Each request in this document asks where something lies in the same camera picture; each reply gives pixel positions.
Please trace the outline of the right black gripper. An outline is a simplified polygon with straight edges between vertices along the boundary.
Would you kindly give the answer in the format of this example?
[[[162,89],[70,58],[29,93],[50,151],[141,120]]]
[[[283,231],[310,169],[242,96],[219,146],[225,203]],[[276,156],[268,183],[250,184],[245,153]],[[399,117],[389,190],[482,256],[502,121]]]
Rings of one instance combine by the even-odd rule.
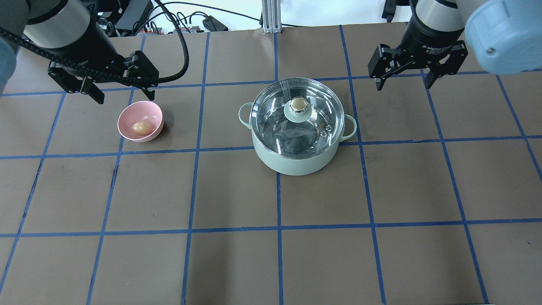
[[[385,81],[406,69],[428,68],[426,89],[445,75],[455,75],[468,56],[466,43],[460,40],[464,26],[446,22],[429,25],[426,17],[412,15],[398,47],[379,44],[368,62],[368,75],[377,91]]]

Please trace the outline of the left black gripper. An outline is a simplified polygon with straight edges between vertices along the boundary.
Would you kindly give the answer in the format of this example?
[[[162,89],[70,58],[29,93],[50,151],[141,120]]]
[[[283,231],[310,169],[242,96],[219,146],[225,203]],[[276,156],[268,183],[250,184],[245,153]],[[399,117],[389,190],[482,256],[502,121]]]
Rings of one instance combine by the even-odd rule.
[[[155,100],[158,83],[150,79],[159,77],[157,68],[141,50],[118,53],[103,29],[87,29],[68,46],[47,51],[70,62],[51,60],[47,71],[66,93],[79,92],[102,105],[105,95],[95,83],[116,82],[141,89],[147,100]]]

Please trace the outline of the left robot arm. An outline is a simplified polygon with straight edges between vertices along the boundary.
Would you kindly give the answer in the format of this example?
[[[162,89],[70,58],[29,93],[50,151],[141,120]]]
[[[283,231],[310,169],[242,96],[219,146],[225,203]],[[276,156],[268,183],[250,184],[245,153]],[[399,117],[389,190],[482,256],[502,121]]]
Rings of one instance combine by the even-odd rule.
[[[79,0],[2,0],[1,30],[26,36],[39,50],[70,61],[50,60],[47,70],[66,93],[86,94],[103,104],[105,96],[97,85],[110,82],[99,75],[103,72],[154,99],[157,68],[142,51],[129,57],[118,54],[96,17]]]

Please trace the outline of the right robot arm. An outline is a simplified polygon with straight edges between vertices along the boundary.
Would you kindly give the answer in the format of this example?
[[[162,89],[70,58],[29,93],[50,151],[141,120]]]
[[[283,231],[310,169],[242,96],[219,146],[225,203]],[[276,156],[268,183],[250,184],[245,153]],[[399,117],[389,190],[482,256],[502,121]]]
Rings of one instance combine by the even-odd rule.
[[[412,16],[398,47],[379,44],[368,62],[378,90],[394,75],[425,68],[429,89],[455,75],[469,53],[494,75],[541,67],[540,0],[387,0],[383,18],[392,21],[397,6],[409,7]]]

